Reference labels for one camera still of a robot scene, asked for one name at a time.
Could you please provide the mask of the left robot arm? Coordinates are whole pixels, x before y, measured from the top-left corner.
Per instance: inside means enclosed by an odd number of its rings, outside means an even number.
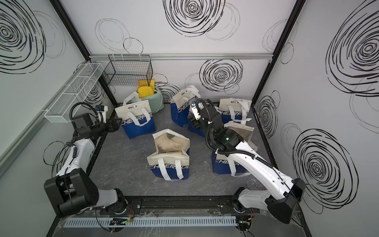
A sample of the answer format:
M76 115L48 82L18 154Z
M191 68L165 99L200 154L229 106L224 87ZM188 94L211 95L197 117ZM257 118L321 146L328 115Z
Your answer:
M116 215L124 214L128 202L120 189L100 190L90 179L87 168L97 141L119 129L121 120L107 119L108 108L78 102L69 111L74 133L64 144L69 150L62 167L44 183L47 197L59 217L78 214L92 208L104 208Z

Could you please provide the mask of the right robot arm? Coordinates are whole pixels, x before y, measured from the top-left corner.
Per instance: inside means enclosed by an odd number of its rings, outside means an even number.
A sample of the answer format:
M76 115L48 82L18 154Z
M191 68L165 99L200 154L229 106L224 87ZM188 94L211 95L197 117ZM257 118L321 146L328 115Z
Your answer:
M233 196L232 206L240 213L247 209L268 211L284 224L289 224L300 205L306 184L301 178L292 179L263 159L230 126L222 122L221 114L209 100L189 100L189 122L205 134L205 143L216 155L226 156L228 163L238 163L266 188L250 191L240 188Z

